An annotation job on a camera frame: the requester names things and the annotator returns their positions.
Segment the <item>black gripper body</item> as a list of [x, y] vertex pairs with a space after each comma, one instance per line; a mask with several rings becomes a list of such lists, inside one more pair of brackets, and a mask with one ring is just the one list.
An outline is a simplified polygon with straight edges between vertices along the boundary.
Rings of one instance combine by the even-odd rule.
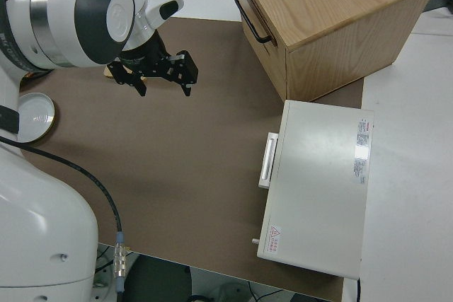
[[162, 60], [167, 60], [170, 54], [166, 51], [165, 44], [158, 31], [142, 45], [123, 50], [120, 53], [120, 61], [129, 70], [146, 75], [156, 69]]

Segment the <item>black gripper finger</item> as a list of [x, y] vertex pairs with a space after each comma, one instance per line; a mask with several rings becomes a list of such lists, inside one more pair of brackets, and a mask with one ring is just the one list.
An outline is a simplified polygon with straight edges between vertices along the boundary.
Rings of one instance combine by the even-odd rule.
[[134, 87], [137, 90], [138, 94], [145, 96], [147, 87], [145, 86], [143, 80], [141, 80], [141, 77], [136, 75], [134, 72], [128, 73], [121, 62], [111, 62], [107, 65], [107, 68], [118, 84], [127, 84], [131, 87]]
[[182, 88], [185, 96], [190, 96], [191, 88], [197, 83], [198, 68], [189, 51], [180, 51], [176, 55], [167, 57], [166, 60], [168, 61], [168, 68], [164, 78], [170, 82], [177, 83]]

